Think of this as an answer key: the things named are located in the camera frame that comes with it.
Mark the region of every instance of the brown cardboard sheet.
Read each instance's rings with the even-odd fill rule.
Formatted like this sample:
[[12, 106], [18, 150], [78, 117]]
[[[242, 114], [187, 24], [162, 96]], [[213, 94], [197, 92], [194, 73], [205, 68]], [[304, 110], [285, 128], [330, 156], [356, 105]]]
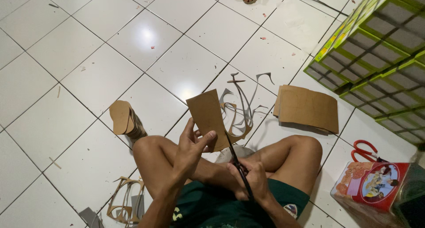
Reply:
[[[225, 133], [226, 128], [224, 127], [223, 117], [221, 115], [217, 90], [213, 89], [190, 98], [186, 100], [186, 103], [189, 107], [193, 120], [202, 135], [213, 130], [217, 133], [217, 139], [212, 144], [209, 144], [210, 146], [214, 146], [214, 151], [221, 151], [228, 148], [229, 142], [227, 141]], [[229, 138], [232, 143], [236, 143], [238, 140], [245, 138], [245, 136], [251, 131], [252, 126], [249, 127], [246, 120], [245, 125], [245, 132], [241, 136], [234, 136], [232, 133], [229, 133]]]
[[308, 90], [308, 89], [306, 89], [306, 88], [301, 88], [301, 87], [291, 86], [291, 85], [280, 85], [280, 86], [279, 86], [278, 97], [276, 98], [276, 102], [274, 103], [273, 116], [275, 116], [275, 117], [279, 117], [279, 110], [280, 110], [280, 94], [282, 93], [282, 90], [295, 90], [295, 89]]
[[280, 101], [279, 122], [295, 122], [339, 133], [337, 100], [333, 97], [308, 89], [283, 89]]

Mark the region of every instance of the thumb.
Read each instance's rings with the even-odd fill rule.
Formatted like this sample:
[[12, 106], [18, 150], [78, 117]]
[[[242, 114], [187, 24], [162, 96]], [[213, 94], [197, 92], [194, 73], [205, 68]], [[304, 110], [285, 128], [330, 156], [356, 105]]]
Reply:
[[211, 141], [213, 141], [217, 137], [217, 133], [215, 131], [210, 131], [209, 133], [205, 134], [201, 139], [199, 139], [199, 142], [196, 144], [196, 146], [199, 148], [200, 151], [202, 151], [207, 144], [209, 144]]
[[226, 164], [226, 168], [227, 168], [227, 170], [229, 170], [230, 174], [235, 177], [235, 179], [238, 181], [239, 185], [242, 188], [245, 188], [245, 183], [242, 181], [241, 175], [239, 174], [239, 171], [235, 167], [235, 165], [228, 163], [228, 164]]

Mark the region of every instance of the shorts logo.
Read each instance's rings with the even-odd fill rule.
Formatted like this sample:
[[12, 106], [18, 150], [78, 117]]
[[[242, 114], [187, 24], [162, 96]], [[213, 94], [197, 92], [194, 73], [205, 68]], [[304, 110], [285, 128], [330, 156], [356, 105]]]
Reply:
[[284, 209], [295, 219], [297, 218], [298, 208], [295, 204], [287, 204], [284, 206]]

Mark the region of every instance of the black cable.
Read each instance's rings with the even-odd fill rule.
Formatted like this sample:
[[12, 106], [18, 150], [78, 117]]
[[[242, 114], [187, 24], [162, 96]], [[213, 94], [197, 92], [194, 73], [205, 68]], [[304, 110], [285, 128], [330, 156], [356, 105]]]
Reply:
[[331, 8], [332, 10], [334, 10], [334, 11], [336, 11], [336, 12], [338, 12], [338, 13], [341, 13], [341, 14], [343, 14], [343, 15], [345, 15], [345, 16], [347, 16], [348, 17], [348, 15], [346, 14], [346, 13], [343, 13], [343, 12], [341, 12], [341, 11], [338, 11], [337, 9], [335, 9], [335, 8], [333, 8], [333, 7], [331, 7], [331, 6], [329, 6], [328, 4], [326, 4], [325, 2], [322, 2], [322, 1], [320, 1], [320, 0], [314, 0], [315, 2], [318, 2], [318, 3], [320, 3], [320, 4], [322, 4], [322, 5], [324, 5], [324, 6], [326, 6], [326, 7], [328, 7], [328, 8]]

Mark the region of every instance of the scissor blade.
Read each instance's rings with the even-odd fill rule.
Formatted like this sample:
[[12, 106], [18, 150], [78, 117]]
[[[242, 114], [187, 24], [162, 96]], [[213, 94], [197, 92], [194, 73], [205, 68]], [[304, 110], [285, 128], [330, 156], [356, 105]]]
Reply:
[[233, 145], [230, 141], [229, 135], [227, 135], [226, 130], [224, 131], [224, 133], [226, 133], [227, 141], [229, 141], [229, 149], [233, 157], [233, 162], [235, 162], [236, 164], [239, 164], [238, 157], [236, 156], [235, 149], [233, 149]]

